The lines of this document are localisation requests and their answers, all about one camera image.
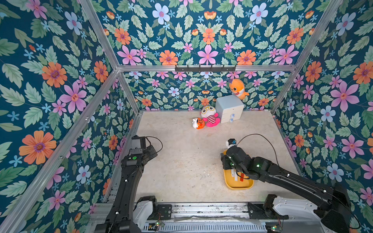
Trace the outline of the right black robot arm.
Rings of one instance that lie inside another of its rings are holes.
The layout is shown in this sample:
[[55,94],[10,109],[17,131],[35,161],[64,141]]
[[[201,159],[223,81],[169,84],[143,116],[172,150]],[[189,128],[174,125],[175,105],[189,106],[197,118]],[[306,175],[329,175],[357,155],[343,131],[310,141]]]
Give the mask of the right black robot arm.
[[268,182],[291,191],[317,206],[313,212],[321,223],[336,233],[348,233],[354,217],[345,187],[330,187],[289,172],[272,161],[247,155],[242,148],[232,146],[220,155],[224,170],[234,169],[251,180]]

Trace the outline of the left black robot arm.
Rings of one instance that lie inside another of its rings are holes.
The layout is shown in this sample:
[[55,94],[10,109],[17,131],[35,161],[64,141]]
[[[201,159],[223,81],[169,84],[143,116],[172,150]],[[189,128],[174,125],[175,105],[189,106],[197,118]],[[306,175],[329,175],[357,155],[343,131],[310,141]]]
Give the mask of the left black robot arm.
[[129,154],[121,161],[121,177],[113,206],[104,223],[96,226],[96,233],[141,233],[147,219],[157,209],[155,196],[135,202],[136,192],[145,165],[157,156],[145,136],[132,137]]

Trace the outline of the yellow plastic storage tray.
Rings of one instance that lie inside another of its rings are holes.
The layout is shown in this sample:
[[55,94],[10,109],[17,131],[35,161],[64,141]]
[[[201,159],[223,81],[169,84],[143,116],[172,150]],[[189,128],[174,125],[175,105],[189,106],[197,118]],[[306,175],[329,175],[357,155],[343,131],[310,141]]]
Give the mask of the yellow plastic storage tray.
[[[237,172],[235,169],[232,168],[232,163],[230,162],[229,158],[226,156],[227,150],[225,150],[221,154],[221,161],[223,165],[223,175],[225,184],[229,189],[232,190],[247,190],[254,186],[254,180],[250,180],[246,175],[244,175],[241,172]],[[231,169],[235,171],[235,174],[238,176],[238,180],[235,181],[235,179],[231,176]],[[240,181],[240,175],[244,175],[244,181]]]

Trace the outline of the white mini drawer cabinet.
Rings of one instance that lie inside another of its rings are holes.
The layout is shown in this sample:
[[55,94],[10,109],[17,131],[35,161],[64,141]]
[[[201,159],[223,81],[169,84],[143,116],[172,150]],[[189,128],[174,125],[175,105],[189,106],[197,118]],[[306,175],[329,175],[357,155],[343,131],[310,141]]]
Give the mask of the white mini drawer cabinet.
[[244,107],[245,105],[242,100],[235,95],[227,95],[217,98],[215,106],[221,124],[239,120]]

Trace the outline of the small orange tiger plush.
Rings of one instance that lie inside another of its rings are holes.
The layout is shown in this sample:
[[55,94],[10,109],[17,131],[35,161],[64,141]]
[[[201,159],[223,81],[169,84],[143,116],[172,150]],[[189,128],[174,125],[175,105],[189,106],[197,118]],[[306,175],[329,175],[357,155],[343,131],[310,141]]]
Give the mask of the small orange tiger plush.
[[205,125],[205,122],[201,118],[196,117],[192,119],[192,127],[194,129],[201,130],[205,127]]

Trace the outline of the pink striped owl plush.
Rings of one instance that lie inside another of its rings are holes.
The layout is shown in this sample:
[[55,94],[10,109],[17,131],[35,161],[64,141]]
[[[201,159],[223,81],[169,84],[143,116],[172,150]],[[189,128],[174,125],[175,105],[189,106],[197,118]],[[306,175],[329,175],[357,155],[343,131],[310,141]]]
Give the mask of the pink striped owl plush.
[[205,106],[202,108],[200,115],[205,122],[205,125],[209,128],[215,127],[220,124],[219,114],[213,106]]

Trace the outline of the orange fox plush toy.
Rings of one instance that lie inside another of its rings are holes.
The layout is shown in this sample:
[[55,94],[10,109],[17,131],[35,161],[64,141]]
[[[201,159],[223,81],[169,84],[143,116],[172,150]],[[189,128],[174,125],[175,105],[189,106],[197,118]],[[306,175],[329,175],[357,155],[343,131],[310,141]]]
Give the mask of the orange fox plush toy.
[[229,88],[233,95],[235,95],[240,100],[244,100],[250,94],[245,91],[245,85],[240,79],[230,80]]

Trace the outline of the white ventilation grille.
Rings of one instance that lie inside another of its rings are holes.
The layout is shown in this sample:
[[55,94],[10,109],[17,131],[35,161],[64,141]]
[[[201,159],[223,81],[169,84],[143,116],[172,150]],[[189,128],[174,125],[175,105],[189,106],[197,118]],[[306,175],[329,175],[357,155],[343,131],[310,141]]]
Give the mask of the white ventilation grille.
[[187,222],[165,223],[157,226],[148,223],[143,233],[266,233],[265,224],[249,222]]

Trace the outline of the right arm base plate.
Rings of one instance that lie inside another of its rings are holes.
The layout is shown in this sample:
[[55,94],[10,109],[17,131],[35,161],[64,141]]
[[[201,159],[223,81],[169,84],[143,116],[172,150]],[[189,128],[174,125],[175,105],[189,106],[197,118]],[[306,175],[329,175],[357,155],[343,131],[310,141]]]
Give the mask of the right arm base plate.
[[274,211],[273,206],[273,201],[247,203],[250,219],[277,219],[277,213]]

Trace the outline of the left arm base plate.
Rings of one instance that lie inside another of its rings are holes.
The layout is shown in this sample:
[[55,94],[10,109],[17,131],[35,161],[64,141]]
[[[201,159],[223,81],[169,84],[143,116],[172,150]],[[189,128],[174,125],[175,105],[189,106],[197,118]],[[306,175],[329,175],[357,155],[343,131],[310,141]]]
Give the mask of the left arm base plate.
[[171,204],[159,204],[156,207],[156,220],[170,220],[172,218],[173,206]]

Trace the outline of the black wall hook rail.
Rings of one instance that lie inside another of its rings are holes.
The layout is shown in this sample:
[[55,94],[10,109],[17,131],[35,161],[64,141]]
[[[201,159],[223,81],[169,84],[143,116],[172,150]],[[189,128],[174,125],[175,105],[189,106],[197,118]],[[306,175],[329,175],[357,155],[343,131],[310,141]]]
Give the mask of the black wall hook rail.
[[209,65],[209,66],[202,66],[202,65],[193,65],[193,66],[175,66],[174,69],[176,72],[212,72],[212,73],[220,73],[220,72],[232,72],[236,71],[236,66],[218,66],[218,65]]

